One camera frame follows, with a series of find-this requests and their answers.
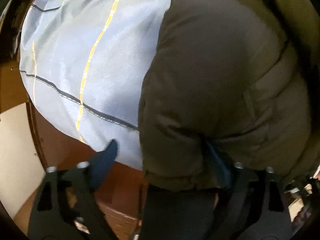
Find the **brown wooden bed frame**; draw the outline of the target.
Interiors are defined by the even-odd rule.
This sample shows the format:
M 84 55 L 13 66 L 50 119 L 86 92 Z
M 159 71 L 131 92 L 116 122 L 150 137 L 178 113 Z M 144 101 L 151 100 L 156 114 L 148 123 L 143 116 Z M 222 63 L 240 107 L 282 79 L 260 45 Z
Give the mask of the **brown wooden bed frame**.
M 138 108 L 170 0 L 1 0 L 1 110 L 21 88 L 42 167 L 18 212 L 26 239 L 120 239 L 142 224 Z

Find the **light blue checked bedsheet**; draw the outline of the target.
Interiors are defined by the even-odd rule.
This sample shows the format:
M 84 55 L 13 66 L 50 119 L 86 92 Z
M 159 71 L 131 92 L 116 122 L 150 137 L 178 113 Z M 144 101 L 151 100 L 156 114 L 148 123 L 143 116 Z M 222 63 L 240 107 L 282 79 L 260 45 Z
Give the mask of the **light blue checked bedsheet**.
M 37 111 L 93 150 L 142 169 L 138 104 L 170 0 L 35 0 L 20 73 Z

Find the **dark olive puffer jacket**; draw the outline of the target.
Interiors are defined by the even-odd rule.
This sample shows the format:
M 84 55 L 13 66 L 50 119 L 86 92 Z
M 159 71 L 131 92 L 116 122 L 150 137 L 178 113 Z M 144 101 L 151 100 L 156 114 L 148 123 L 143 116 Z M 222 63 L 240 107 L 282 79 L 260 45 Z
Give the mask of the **dark olive puffer jacket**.
M 310 0 L 171 0 L 142 85 L 146 180 L 220 187 L 212 166 L 273 168 L 283 184 L 319 166 L 319 14 Z

